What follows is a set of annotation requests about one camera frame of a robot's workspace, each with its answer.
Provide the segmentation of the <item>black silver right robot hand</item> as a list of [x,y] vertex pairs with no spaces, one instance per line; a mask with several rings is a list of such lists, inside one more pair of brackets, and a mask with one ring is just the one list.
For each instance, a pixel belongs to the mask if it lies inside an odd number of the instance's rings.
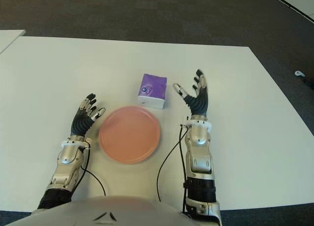
[[191,96],[185,89],[178,83],[173,84],[174,90],[179,96],[182,97],[184,102],[188,105],[191,111],[191,115],[201,115],[207,117],[208,111],[208,84],[204,73],[198,69],[196,71],[196,76],[194,77],[195,85],[192,86],[196,96]]

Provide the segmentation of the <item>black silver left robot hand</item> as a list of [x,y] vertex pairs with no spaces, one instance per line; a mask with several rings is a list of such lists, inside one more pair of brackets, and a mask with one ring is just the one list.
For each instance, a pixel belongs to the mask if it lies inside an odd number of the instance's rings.
[[105,108],[97,110],[96,102],[97,99],[94,93],[83,99],[73,118],[70,136],[85,137],[90,127],[105,113]]

